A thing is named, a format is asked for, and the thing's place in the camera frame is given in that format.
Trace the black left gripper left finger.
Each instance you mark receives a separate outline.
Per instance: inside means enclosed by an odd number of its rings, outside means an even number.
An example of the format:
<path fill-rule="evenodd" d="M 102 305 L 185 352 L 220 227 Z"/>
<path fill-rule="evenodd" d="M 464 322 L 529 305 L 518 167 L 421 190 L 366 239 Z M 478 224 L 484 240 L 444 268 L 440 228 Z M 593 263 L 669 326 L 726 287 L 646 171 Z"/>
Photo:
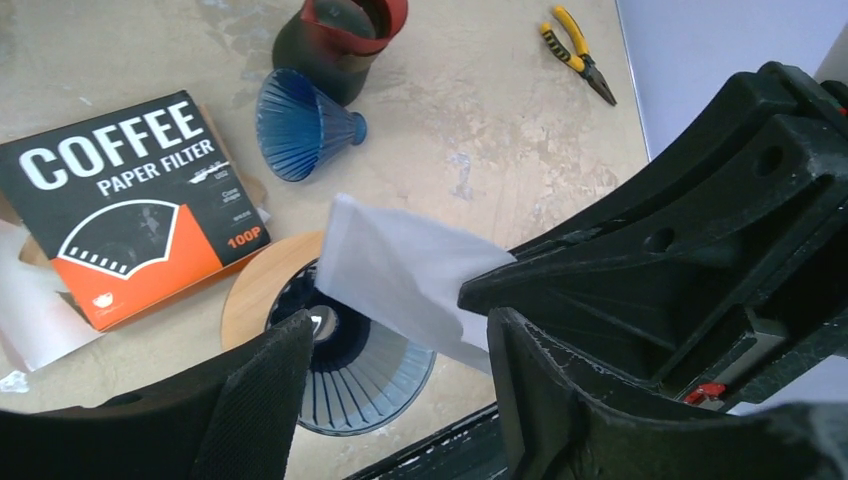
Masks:
<path fill-rule="evenodd" d="M 1 414 L 4 479 L 282 479 L 313 350 L 304 310 L 97 407 Z"/>

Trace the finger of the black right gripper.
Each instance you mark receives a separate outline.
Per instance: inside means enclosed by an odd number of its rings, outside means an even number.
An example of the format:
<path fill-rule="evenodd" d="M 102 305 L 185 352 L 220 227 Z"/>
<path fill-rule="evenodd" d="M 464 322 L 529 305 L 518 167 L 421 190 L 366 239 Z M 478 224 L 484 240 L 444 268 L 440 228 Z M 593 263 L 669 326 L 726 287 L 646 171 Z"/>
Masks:
<path fill-rule="evenodd" d="M 460 289 L 624 380 L 759 403 L 847 345 L 847 86 L 732 75 L 660 155 Z"/>

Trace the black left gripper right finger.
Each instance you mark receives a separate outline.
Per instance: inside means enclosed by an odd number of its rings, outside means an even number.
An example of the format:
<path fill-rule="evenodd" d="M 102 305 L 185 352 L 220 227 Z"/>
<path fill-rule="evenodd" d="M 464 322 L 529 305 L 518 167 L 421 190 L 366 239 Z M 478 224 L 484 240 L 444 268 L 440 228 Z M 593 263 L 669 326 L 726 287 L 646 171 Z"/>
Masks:
<path fill-rule="evenodd" d="M 629 384 L 524 316 L 488 316 L 513 479 L 843 479 L 847 407 L 790 403 L 734 416 Z"/>

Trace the wooden dripper ring holder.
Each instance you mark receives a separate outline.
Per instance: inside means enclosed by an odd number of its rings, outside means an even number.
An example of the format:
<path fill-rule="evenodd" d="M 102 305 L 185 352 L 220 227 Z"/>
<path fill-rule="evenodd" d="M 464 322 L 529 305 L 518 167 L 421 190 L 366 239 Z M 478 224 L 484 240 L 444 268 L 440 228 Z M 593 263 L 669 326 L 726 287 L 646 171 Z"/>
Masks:
<path fill-rule="evenodd" d="M 223 351 L 260 335 L 283 287 L 321 254 L 324 233 L 307 232 L 274 242 L 239 273 L 224 303 L 221 318 Z"/>

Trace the blue glass dripper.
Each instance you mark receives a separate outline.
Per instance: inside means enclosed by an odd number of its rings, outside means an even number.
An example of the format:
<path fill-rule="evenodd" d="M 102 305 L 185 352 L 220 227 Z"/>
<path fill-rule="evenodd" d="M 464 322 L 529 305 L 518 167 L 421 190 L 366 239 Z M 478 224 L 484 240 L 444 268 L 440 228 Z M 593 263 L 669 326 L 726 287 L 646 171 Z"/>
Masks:
<path fill-rule="evenodd" d="M 298 424 L 314 433 L 362 435 L 391 423 L 420 395 L 437 353 L 331 298 L 315 286 L 317 261 L 281 288 L 266 330 L 305 310 L 313 352 Z"/>
<path fill-rule="evenodd" d="M 256 135 L 271 171 L 300 182 L 368 133 L 365 117 L 350 112 L 296 70 L 272 71 L 259 90 Z"/>

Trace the white paper coffee filter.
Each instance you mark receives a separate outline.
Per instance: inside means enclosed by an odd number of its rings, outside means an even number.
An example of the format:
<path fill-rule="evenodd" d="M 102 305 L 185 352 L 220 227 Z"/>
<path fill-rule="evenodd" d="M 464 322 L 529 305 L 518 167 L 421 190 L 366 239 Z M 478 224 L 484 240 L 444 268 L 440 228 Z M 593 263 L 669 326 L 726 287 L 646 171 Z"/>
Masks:
<path fill-rule="evenodd" d="M 488 374 L 487 318 L 459 307 L 459 291 L 466 281 L 515 260 L 468 231 L 339 194 L 315 285 L 407 339 Z"/>

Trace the dark carafe with red rim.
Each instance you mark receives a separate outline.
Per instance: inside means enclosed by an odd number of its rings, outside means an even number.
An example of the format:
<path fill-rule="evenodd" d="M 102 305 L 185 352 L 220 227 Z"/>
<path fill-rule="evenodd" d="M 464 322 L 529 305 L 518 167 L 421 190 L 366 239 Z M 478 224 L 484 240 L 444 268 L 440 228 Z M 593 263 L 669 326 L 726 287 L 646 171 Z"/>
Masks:
<path fill-rule="evenodd" d="M 306 76 L 342 106 L 361 93 L 372 63 L 404 27 L 406 0 L 306 0 L 272 46 L 274 69 Z"/>

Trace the white paper coffee filters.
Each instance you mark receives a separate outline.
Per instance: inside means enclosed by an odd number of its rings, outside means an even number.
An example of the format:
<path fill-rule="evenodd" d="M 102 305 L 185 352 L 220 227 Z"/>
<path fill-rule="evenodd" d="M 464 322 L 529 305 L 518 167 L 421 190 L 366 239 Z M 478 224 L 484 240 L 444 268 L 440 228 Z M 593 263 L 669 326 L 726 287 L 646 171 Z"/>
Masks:
<path fill-rule="evenodd" d="M 92 328 L 46 254 L 6 199 L 1 200 L 1 347 L 33 372 L 95 341 Z"/>

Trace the black orange coffee filter box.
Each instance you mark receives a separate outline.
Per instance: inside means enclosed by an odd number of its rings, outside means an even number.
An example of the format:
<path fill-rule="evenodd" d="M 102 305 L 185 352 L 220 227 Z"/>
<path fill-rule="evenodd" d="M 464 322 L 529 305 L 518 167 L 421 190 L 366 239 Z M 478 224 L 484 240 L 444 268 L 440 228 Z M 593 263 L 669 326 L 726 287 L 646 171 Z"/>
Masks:
<path fill-rule="evenodd" d="M 270 242 L 183 90 L 4 143 L 1 191 L 102 332 Z"/>

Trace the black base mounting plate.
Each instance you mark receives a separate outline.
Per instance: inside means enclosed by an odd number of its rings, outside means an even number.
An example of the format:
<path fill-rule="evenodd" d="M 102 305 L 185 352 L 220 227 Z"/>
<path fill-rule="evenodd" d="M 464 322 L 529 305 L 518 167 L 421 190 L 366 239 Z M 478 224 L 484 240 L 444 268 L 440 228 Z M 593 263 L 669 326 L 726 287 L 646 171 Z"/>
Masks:
<path fill-rule="evenodd" d="M 497 405 L 492 403 L 349 476 L 353 480 L 507 479 Z"/>

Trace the yellow black pliers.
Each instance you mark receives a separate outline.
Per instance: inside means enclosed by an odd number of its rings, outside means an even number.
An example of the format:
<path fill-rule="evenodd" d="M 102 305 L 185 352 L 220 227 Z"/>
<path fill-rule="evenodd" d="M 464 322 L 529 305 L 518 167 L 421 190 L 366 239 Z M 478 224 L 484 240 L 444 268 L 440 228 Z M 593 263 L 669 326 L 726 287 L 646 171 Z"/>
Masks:
<path fill-rule="evenodd" d="M 617 100 L 604 75 L 597 68 L 579 24 L 561 5 L 553 7 L 551 13 L 568 34 L 574 50 L 570 51 L 558 38 L 551 24 L 545 22 L 540 25 L 539 33 L 548 51 L 561 63 L 575 71 L 606 103 L 616 106 Z"/>

